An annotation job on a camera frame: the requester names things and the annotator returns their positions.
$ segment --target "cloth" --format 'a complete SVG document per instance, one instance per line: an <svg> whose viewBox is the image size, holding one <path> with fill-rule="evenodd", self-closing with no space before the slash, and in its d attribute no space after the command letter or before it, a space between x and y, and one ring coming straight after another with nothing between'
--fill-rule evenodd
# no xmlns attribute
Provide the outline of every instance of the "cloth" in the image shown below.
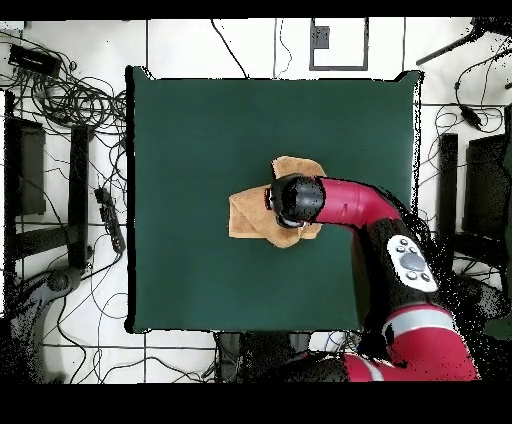
<svg viewBox="0 0 512 424"><path fill-rule="evenodd" d="M300 173L307 176L326 176L322 167L310 159L281 156L272 161L276 178ZM301 238L314 239L321 224L300 228L283 228L276 222L274 212L265 208L265 189L270 185L251 188L229 198L229 236L233 238L266 238L279 247L293 246Z"/></svg>

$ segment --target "white tile floor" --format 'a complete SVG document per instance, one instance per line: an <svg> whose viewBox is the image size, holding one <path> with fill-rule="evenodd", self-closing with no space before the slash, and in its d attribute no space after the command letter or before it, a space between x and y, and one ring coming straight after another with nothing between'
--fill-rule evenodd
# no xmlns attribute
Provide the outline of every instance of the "white tile floor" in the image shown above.
<svg viewBox="0 0 512 424"><path fill-rule="evenodd" d="M216 21L218 29L230 44L234 55L253 78L271 78L274 73L274 28L277 27L277 48L275 74L280 78L299 79L317 77L377 78L394 79L402 70L418 69L415 62L420 57L454 41L469 29L470 18L370 18L370 51L367 72L310 72L309 71L309 19L251 19ZM324 25L340 25L339 22L325 22ZM222 41L214 32L208 20L151 20L146 21L64 21L32 22L24 31L25 39L42 43L48 48L66 53L77 63L75 75L92 76L108 81L117 94L125 88L124 70L126 65L147 65L156 78L164 77L242 77L239 67L230 57ZM425 64L426 72L422 89L421 160L425 160L432 141L435 139L435 116L439 108L454 102L453 85L459 74L469 65L491 56L503 42L502 37L485 36L477 42L460 47ZM7 65L7 45L0 44L0 72L10 69ZM504 106L512 101L512 90L505 91L509 82L507 64L512 60L503 58L493 63L487 84L484 105ZM480 104L487 66L482 66L463 78L460 97L463 103ZM91 84L102 84L89 81ZM27 100L23 106L25 113L33 111ZM460 120L457 108L447 106ZM439 125L449 125L452 116L444 116ZM487 129L496 128L496 120ZM465 147L468 140L478 138L475 130L462 123L456 127L460 140L460 163L465 160ZM112 144L109 137L104 140ZM46 150L55 159L66 160L69 146L57 135L47 136ZM108 149L98 140L91 144L91 162L105 175L111 171ZM60 167L65 175L66 165L55 162L50 156L45 158L46 169ZM433 175L435 169L424 165L420 169L420 181ZM458 226L462 218L464 168L459 168ZM98 172L91 169L90 183L97 185ZM55 204L55 208L65 222L67 219L67 187L58 172L46 175L45 189ZM428 216L434 215L436 178L422 185L419 191L419 207ZM50 208L43 217L25 217L24 230L36 229L37 222L55 222ZM125 222L125 214L120 221ZM104 233L100 224L98 209L91 190L89 209L89 239L96 240ZM20 261L18 271L25 277L45 269L48 263L65 249L56 249L45 254ZM98 241L95 255L95 269L109 264L115 257L110 241L103 237ZM98 289L94 291L97 304L113 317L126 314L127 273L126 258L113 267ZM166 369L156 359L187 372L202 372L213 360L214 342L211 334L201 332L154 331L147 335L130 335L124 330L124 319L103 316L91 295L91 286L96 287L103 275L87 281L68 297L62 328L64 332L85 346L87 357L84 366L74 379L74 383L97 383L92 372L93 358L100 346L102 359L99 373L106 383L170 382L178 377L178 372ZM45 322L45 354L48 368L52 372L64 371L68 381L82 361L83 353L70 345L56 331L55 324L62 308L62 300L51 307ZM323 349L325 334L315 334L311 347ZM114 369L138 363L131 367Z"/></svg>

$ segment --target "black metal frame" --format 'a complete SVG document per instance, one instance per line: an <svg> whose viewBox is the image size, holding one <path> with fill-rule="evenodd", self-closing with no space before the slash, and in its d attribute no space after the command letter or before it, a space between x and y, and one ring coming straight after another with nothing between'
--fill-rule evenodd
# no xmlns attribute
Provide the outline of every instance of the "black metal frame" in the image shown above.
<svg viewBox="0 0 512 424"><path fill-rule="evenodd" d="M512 104L505 107L506 144L512 142ZM437 199L437 240L446 249L445 271L451 271L455 252L475 258L489 266L497 268L500 273L503 295L511 297L509 284L505 284L506 267L509 260L504 238L455 233L456 198L457 198L457 134L443 134L439 137L439 180Z"/></svg>
<svg viewBox="0 0 512 424"><path fill-rule="evenodd" d="M309 70L310 71L367 71L368 70L368 49L369 49L369 34L370 34L370 19L364 18L364 52L363 64L361 66L315 66L315 50L320 48L329 48L329 27L317 27L315 25L315 18L311 18L310 29L310 51L309 51ZM325 43L323 47L318 47L321 37L324 35Z"/></svg>
<svg viewBox="0 0 512 424"><path fill-rule="evenodd" d="M10 118L6 126L12 126ZM46 252L57 247L68 246L69 266L85 269L88 259L88 208L89 208L89 142L93 133L86 125L75 126L71 130L71 151L69 171L69 202L68 224L41 230L27 231L16 234L14 248L10 253L11 260L19 260L27 256ZM16 143L18 140L6 140ZM5 161L9 164L14 149L6 149ZM16 191L18 177L6 178L6 192Z"/></svg>

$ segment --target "tangled wires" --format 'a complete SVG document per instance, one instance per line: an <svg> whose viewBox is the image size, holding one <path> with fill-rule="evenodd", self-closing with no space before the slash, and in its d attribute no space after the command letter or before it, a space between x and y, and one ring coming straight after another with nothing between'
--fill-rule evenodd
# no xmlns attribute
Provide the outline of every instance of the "tangled wires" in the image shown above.
<svg viewBox="0 0 512 424"><path fill-rule="evenodd" d="M19 39L2 31L0 34ZM43 126L48 134L59 135L68 142L71 142L71 133L64 132L66 129L70 130L75 125L88 125L94 131L95 138L109 149L112 173L107 176L90 164L97 172L98 179L100 176L103 178L103 187L109 186L111 195L112 188L121 192L126 207L126 177L122 175L119 166L126 145L126 92L123 90L116 95L113 87L99 78L77 78L73 75L73 71L77 69L76 63L64 53L55 52L25 39L22 41L30 44L34 51L59 59L61 69L57 78L22 68L14 68L12 76L0 74L0 87L17 94L15 111L30 114L38 122L43 119ZM90 82L102 83L108 90L94 87ZM27 100L31 100L33 108L26 107ZM114 142L106 142L107 138L114 138Z"/></svg>

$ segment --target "black chair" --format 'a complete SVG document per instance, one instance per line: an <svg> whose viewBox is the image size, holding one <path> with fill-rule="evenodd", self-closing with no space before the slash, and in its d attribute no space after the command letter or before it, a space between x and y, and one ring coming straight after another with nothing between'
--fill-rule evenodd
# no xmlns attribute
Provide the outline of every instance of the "black chair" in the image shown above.
<svg viewBox="0 0 512 424"><path fill-rule="evenodd" d="M446 272L453 267L455 252L498 270L502 291L493 290L466 276L459 276L456 281L463 291L469 285L473 293L476 290L475 299L481 302L473 302L473 312L483 314L488 321L486 334L509 339L512 338L512 255L508 250L512 248L512 240L507 250L507 238L510 238L507 233L511 232L509 222L512 218L512 105L505 108L504 121L505 134L483 137L469 143L464 217L462 232L459 233L455 232L458 140L456 134L443 134L440 137L436 237L446 249L443 264Z"/></svg>

